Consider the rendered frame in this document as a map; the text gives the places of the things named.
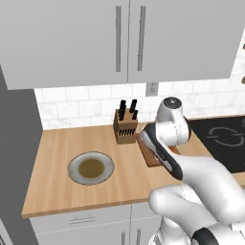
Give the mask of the wooden knife block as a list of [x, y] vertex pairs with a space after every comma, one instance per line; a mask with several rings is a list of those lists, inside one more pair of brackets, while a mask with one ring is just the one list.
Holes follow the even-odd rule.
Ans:
[[123, 116], [123, 120], [120, 120], [119, 111], [116, 110], [113, 128], [118, 145], [135, 144], [136, 143], [136, 129], [138, 125], [138, 119], [133, 118], [133, 114], [126, 108]]

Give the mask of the brown wooden cutting board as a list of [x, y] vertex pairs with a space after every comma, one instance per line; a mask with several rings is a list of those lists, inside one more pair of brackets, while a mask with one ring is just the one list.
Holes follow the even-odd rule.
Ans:
[[136, 134], [136, 139], [144, 156], [146, 165], [148, 167], [160, 167], [162, 165], [161, 162], [155, 157], [153, 152], [144, 145], [143, 141], [140, 139], [139, 134]]

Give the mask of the brown meat patty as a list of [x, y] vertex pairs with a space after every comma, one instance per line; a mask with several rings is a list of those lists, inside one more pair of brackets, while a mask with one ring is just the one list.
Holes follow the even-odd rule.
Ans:
[[97, 159], [84, 160], [78, 167], [79, 174], [85, 178], [99, 177], [103, 171], [104, 165]]

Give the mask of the grey round plate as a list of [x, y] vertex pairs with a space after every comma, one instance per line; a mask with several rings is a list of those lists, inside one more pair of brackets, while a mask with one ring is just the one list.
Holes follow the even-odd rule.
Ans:
[[[100, 160], [104, 165], [103, 173], [96, 178], [85, 178], [78, 172], [79, 165], [87, 159]], [[114, 172], [115, 166], [113, 160], [105, 153], [98, 151], [88, 151], [76, 156], [68, 166], [69, 177], [76, 183], [86, 186], [100, 184], [106, 181]]]

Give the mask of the narrow grey drawer front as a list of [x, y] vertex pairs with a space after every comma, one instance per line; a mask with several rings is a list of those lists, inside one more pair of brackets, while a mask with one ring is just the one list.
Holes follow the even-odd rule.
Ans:
[[151, 210], [147, 202], [132, 205], [132, 228], [141, 228], [143, 224], [158, 228], [160, 223], [161, 217]]

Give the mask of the wide grey drawer front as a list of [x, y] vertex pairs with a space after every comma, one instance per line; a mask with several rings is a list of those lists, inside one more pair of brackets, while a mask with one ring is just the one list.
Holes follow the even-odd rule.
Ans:
[[[120, 221], [127, 221], [130, 218], [130, 205], [122, 205], [101, 209], [93, 209], [79, 212], [67, 212], [60, 214], [52, 214], [46, 216], [33, 217], [30, 219], [33, 230], [36, 234], [44, 234], [49, 232], [65, 231], [79, 227], [89, 227], [101, 224], [110, 224]], [[96, 217], [96, 221], [90, 223], [82, 223], [70, 225], [69, 220], [77, 217], [85, 217], [90, 213]]]

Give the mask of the black hob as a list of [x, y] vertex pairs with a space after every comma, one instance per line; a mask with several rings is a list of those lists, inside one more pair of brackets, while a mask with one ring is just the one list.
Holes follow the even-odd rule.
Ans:
[[192, 120], [189, 125], [230, 173], [245, 172], [245, 116]]

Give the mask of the dark grey fridge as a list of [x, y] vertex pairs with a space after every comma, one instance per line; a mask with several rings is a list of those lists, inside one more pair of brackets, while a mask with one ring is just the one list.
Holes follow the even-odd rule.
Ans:
[[21, 212], [41, 135], [33, 89], [9, 90], [0, 67], [0, 220], [12, 245], [38, 245]]

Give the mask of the grey base cupboard door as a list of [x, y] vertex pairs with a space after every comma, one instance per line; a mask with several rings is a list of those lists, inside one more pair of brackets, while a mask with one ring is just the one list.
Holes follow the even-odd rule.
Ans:
[[141, 245], [148, 245], [148, 242], [150, 238], [156, 234], [158, 231], [158, 228], [152, 227], [152, 226], [147, 226], [145, 224], [142, 225], [141, 228], [132, 228], [131, 227], [131, 232], [130, 232], [130, 245], [136, 245], [136, 238], [137, 238], [137, 229], [141, 229]]
[[38, 234], [38, 245], [121, 245], [125, 232], [125, 245], [129, 245], [129, 221], [80, 227], [67, 231]]

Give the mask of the grey wall socket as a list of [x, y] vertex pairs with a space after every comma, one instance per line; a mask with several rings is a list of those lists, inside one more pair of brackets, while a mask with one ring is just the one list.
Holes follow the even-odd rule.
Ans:
[[147, 97], [157, 96], [158, 95], [158, 88], [159, 88], [158, 82], [149, 82], [145, 88], [145, 95]]

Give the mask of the grey wall cupboard door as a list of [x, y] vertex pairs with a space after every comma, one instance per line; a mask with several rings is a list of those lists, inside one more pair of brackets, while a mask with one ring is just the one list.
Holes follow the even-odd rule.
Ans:
[[[138, 71], [141, 6], [146, 6]], [[128, 81], [228, 78], [245, 28], [245, 0], [130, 0]]]
[[[116, 6], [122, 6], [116, 72]], [[0, 0], [0, 67], [10, 90], [121, 84], [129, 0]]]

